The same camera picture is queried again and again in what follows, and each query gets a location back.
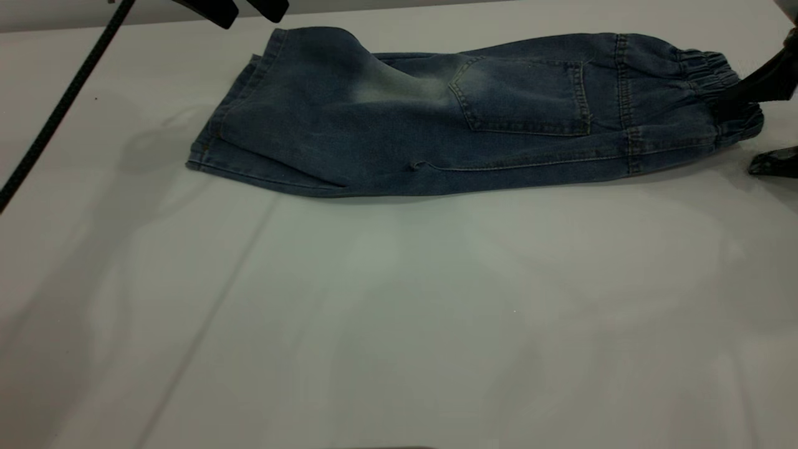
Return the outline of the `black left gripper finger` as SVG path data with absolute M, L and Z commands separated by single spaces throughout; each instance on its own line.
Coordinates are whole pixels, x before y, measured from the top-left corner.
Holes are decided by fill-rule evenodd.
M 239 9 L 230 0 L 174 0 L 190 11 L 223 29 L 230 29 L 239 15 Z
M 280 23 L 290 8 L 288 0 L 248 0 L 248 3 L 272 23 Z

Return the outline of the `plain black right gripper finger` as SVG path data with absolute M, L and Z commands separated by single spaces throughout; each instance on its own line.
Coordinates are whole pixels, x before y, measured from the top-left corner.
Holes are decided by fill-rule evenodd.
M 783 48 L 745 79 L 726 89 L 718 99 L 718 110 L 744 104 L 790 100 L 797 86 L 797 31 L 793 27 Z

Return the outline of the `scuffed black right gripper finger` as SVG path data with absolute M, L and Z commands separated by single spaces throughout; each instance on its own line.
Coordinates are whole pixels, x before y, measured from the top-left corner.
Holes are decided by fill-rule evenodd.
M 764 152 L 753 157 L 748 167 L 752 176 L 798 178 L 797 146 Z

